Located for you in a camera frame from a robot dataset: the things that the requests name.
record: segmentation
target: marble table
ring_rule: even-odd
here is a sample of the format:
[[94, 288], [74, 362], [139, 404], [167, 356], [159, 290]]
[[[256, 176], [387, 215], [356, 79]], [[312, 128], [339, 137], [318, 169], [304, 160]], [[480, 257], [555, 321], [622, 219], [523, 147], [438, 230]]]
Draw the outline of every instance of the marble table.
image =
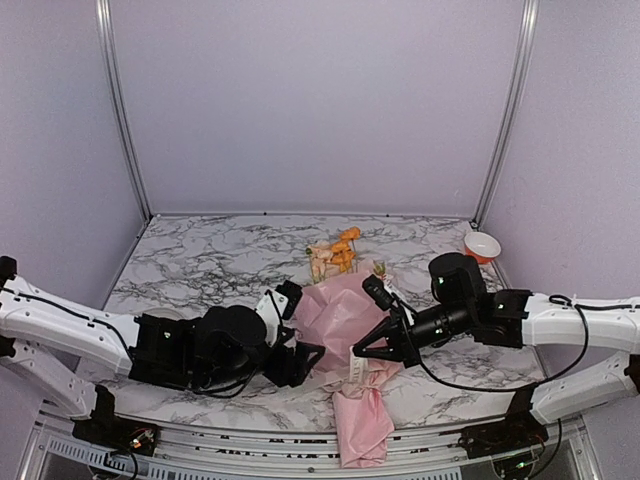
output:
[[[305, 248], [354, 225], [362, 230], [358, 254], [386, 262], [416, 308], [434, 302], [429, 261], [461, 250], [471, 230], [468, 222], [423, 217], [158, 216], [140, 240], [107, 309], [125, 313], [168, 307], [189, 318], [212, 305], [254, 307], [266, 288], [285, 279], [309, 284]], [[482, 272], [489, 288], [499, 288], [491, 266], [483, 266]], [[528, 348], [486, 347], [462, 336], [422, 353], [438, 376], [460, 384], [499, 388], [542, 378], [535, 353]], [[331, 394], [320, 388], [278, 389], [259, 376], [241, 396], [220, 400], [117, 378], [84, 360], [78, 373], [108, 386], [123, 414], [252, 431], [335, 431]], [[447, 388], [419, 367], [399, 373], [382, 393], [397, 429], [500, 415], [512, 396]]]

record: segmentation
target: small bowl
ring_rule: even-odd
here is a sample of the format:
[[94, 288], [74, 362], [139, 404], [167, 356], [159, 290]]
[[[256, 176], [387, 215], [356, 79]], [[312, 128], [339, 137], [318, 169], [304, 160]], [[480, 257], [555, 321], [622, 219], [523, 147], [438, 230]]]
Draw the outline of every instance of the small bowl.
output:
[[471, 232], [464, 237], [464, 250], [467, 255], [471, 255], [482, 265], [491, 262], [500, 255], [502, 247], [491, 235]]

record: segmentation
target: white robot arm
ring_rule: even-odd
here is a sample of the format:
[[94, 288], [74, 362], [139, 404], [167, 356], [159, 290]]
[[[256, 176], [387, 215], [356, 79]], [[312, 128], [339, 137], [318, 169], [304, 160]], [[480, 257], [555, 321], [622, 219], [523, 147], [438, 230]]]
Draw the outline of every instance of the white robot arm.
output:
[[[376, 277], [363, 288], [389, 316], [353, 347], [359, 357], [421, 365], [434, 380], [477, 392], [513, 392], [504, 420], [467, 427], [460, 445], [470, 458], [528, 447], [548, 439], [546, 424], [640, 390], [640, 297], [578, 300], [528, 290], [488, 293], [472, 257], [448, 253], [429, 264], [433, 295], [439, 304], [415, 311]], [[436, 377], [424, 363], [421, 347], [440, 347], [454, 335], [470, 333], [485, 345], [582, 345], [580, 356], [562, 372], [520, 388], [468, 387]], [[386, 346], [379, 345], [386, 340]], [[619, 350], [607, 360], [564, 376], [587, 346]]]
[[277, 386], [297, 386], [324, 354], [317, 345], [285, 345], [293, 330], [283, 321], [301, 296], [299, 286], [285, 281], [255, 309], [215, 306], [178, 321], [112, 314], [36, 288], [17, 275], [15, 260], [0, 257], [0, 364], [44, 390], [74, 420], [76, 437], [152, 454], [156, 426], [117, 417], [113, 395], [77, 377], [47, 347], [134, 380], [202, 395], [230, 398], [257, 373]]

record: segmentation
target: white wall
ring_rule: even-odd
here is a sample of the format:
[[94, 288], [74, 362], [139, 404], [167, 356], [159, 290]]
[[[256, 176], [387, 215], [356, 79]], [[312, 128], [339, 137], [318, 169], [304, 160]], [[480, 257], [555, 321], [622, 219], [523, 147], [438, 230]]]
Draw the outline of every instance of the white wall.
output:
[[[94, 2], [0, 0], [0, 255], [92, 306], [142, 226], [100, 52]], [[15, 477], [39, 403], [0, 369], [0, 478]]]
[[113, 2], [154, 210], [471, 217], [513, 0]]
[[[640, 295], [640, 3], [542, 2], [486, 229], [515, 287]], [[576, 349], [542, 350], [552, 370]], [[609, 352], [593, 351], [593, 363]], [[640, 399], [585, 416], [605, 479], [638, 478]]]

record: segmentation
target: black cable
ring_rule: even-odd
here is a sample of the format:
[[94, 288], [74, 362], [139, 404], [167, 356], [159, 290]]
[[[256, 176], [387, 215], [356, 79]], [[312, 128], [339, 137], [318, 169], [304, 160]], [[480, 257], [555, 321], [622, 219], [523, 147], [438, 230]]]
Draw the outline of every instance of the black cable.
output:
[[124, 338], [122, 337], [122, 334], [120, 333], [120, 331], [118, 331], [118, 329], [116, 327], [114, 327], [113, 325], [111, 325], [110, 323], [107, 323], [107, 322], [104, 322], [102, 320], [98, 320], [98, 319], [95, 319], [95, 318], [91, 319], [91, 317], [89, 317], [88, 315], [85, 315], [83, 313], [75, 312], [75, 311], [65, 307], [64, 305], [60, 305], [59, 303], [56, 303], [56, 302], [54, 302], [52, 300], [49, 300], [47, 298], [37, 297], [35, 295], [29, 295], [28, 293], [16, 293], [15, 291], [11, 290], [10, 288], [2, 288], [2, 290], [4, 290], [5, 292], [10, 293], [11, 295], [15, 295], [16, 297], [24, 298], [24, 299], [27, 299], [27, 300], [34, 300], [36, 302], [40, 302], [40, 303], [44, 303], [44, 304], [50, 305], [52, 307], [57, 308], [58, 310], [62, 310], [63, 312], [68, 313], [69, 315], [73, 315], [74, 317], [81, 318], [82, 320], [86, 320], [89, 323], [97, 323], [98, 325], [102, 325], [102, 326], [106, 327], [108, 330], [111, 330], [111, 331], [113, 331], [113, 333], [116, 334], [116, 336], [118, 337], [118, 340], [120, 340], [120, 343], [124, 347], [124, 351], [127, 354], [127, 357], [129, 357], [129, 360], [131, 360], [131, 363], [133, 363], [133, 357], [131, 356], [131, 352], [129, 352], [129, 346], [124, 341]]
[[[409, 343], [411, 345], [411, 348], [413, 350], [413, 354], [414, 354], [415, 358], [418, 360], [419, 365], [422, 367], [422, 369], [425, 371], [425, 373], [427, 375], [429, 375], [429, 377], [431, 377], [435, 382], [440, 383], [441, 385], [444, 385], [444, 386], [449, 387], [449, 388], [457, 388], [459, 390], [467, 390], [467, 391], [470, 391], [470, 392], [514, 393], [514, 392], [517, 392], [517, 391], [520, 391], [520, 390], [524, 390], [524, 389], [528, 389], [528, 388], [536, 388], [536, 387], [539, 387], [540, 385], [544, 385], [546, 383], [552, 382], [553, 380], [556, 380], [556, 379], [562, 377], [563, 375], [565, 375], [566, 373], [568, 373], [569, 371], [571, 371], [573, 368], [575, 368], [576, 365], [578, 365], [580, 363], [580, 361], [582, 361], [582, 359], [584, 358], [585, 354], [587, 353], [587, 349], [589, 348], [589, 324], [587, 322], [587, 317], [584, 314], [584, 310], [596, 311], [596, 312], [606, 312], [606, 311], [612, 311], [612, 310], [635, 309], [635, 308], [638, 307], [637, 305], [632, 305], [632, 304], [618, 304], [618, 305], [604, 305], [604, 306], [573, 304], [571, 299], [569, 297], [565, 296], [565, 295], [551, 295], [549, 297], [549, 302], [551, 302], [553, 304], [556, 304], [556, 305], [562, 305], [562, 306], [567, 307], [567, 308], [573, 308], [578, 312], [578, 315], [580, 315], [580, 320], [582, 321], [582, 326], [584, 328], [584, 343], [582, 345], [582, 350], [580, 351], [580, 354], [576, 357], [576, 359], [573, 362], [571, 362], [571, 364], [569, 366], [567, 366], [566, 368], [562, 369], [558, 373], [556, 373], [554, 375], [551, 375], [550, 377], [545, 378], [544, 380], [540, 380], [539, 382], [532, 382], [532, 383], [529, 383], [527, 385], [523, 385], [521, 387], [512, 387], [512, 388], [471, 387], [471, 386], [467, 386], [467, 385], [458, 385], [458, 384], [455, 384], [455, 383], [447, 382], [446, 380], [442, 380], [441, 378], [436, 376], [436, 374], [433, 373], [429, 369], [429, 367], [426, 366], [426, 364], [422, 360], [422, 356], [420, 355], [420, 352], [416, 349], [415, 345], [413, 345], [413, 342], [409, 342]], [[407, 324], [406, 324], [406, 316], [404, 314], [403, 314], [401, 320], [402, 320], [402, 326], [403, 326], [403, 329], [404, 329], [404, 333], [407, 336], [407, 338], [410, 338], [409, 330], [407, 329]]]
[[16, 297], [26, 298], [28, 300], [35, 300], [37, 302], [46, 303], [47, 305], [51, 305], [52, 307], [62, 310], [63, 312], [68, 313], [69, 315], [73, 315], [74, 317], [78, 317], [83, 320], [91, 321], [91, 317], [88, 317], [87, 315], [84, 315], [82, 313], [74, 312], [73, 310], [70, 310], [63, 305], [52, 302], [51, 300], [48, 300], [46, 298], [36, 297], [34, 295], [29, 295], [28, 293], [16, 293], [10, 288], [3, 288], [2, 290], [4, 290], [5, 292], [9, 292], [11, 295], [15, 295]]
[[123, 445], [118, 445], [121, 450], [114, 450], [113, 452], [108, 453], [105, 457], [104, 457], [104, 461], [102, 462], [103, 465], [106, 467], [107, 465], [107, 460], [109, 458], [111, 458], [114, 455], [120, 455], [122, 453], [126, 453], [131, 457], [131, 460], [133, 461], [133, 474], [131, 475], [131, 477], [129, 478], [129, 480], [136, 480], [136, 478], [138, 478], [138, 472], [139, 472], [139, 466], [138, 466], [138, 459], [136, 458], [135, 454], [131, 451], [130, 448], [125, 448]]
[[551, 465], [551, 462], [553, 462], [553, 459], [556, 458], [556, 455], [558, 455], [558, 452], [560, 451], [560, 444], [562, 444], [562, 420], [558, 419], [558, 443], [556, 443], [556, 448], [553, 449], [553, 453], [551, 454], [547, 462], [542, 467], [540, 467], [540, 470], [529, 476], [529, 480], [533, 480], [534, 478], [536, 478], [538, 475], [544, 472], [549, 465]]
[[276, 303], [276, 299], [273, 298], [273, 292], [271, 290], [267, 290], [267, 295], [269, 295], [269, 298], [271, 299], [271, 303], [273, 304], [273, 308], [275, 308], [276, 313], [278, 314], [278, 320], [280, 321], [280, 326], [284, 327], [284, 320], [282, 318], [282, 314], [280, 313], [280, 310], [278, 309], [278, 304]]

